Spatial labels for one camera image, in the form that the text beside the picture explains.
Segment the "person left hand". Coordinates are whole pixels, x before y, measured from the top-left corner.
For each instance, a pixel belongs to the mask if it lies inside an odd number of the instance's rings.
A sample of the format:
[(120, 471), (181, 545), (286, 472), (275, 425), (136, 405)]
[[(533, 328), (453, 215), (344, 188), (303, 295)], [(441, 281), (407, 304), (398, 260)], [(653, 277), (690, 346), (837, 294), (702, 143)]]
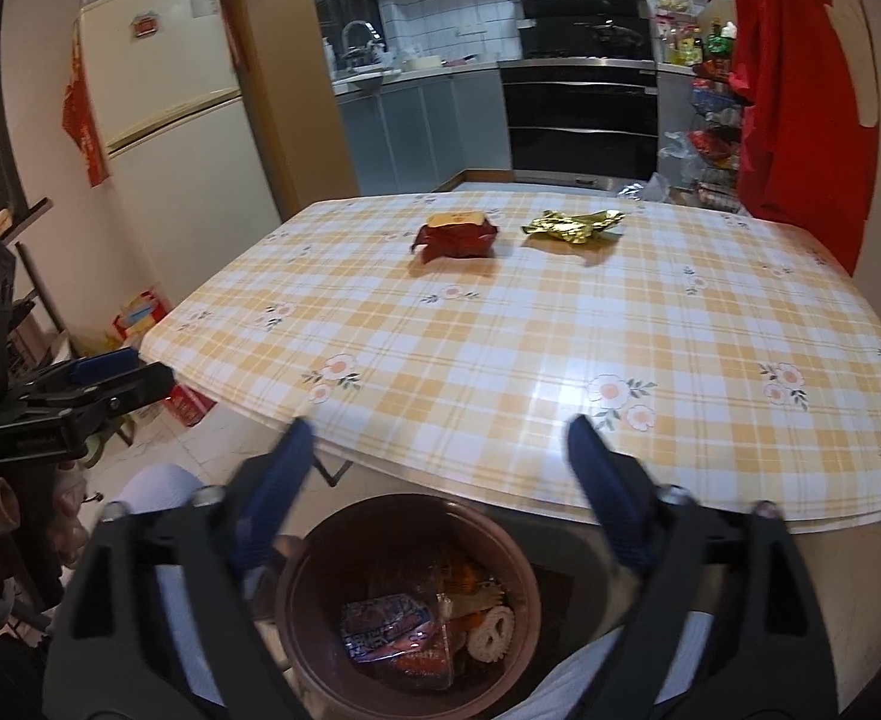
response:
[(76, 463), (34, 468), (16, 484), (0, 478), (0, 582), (76, 566), (89, 541), (79, 518), (88, 480)]

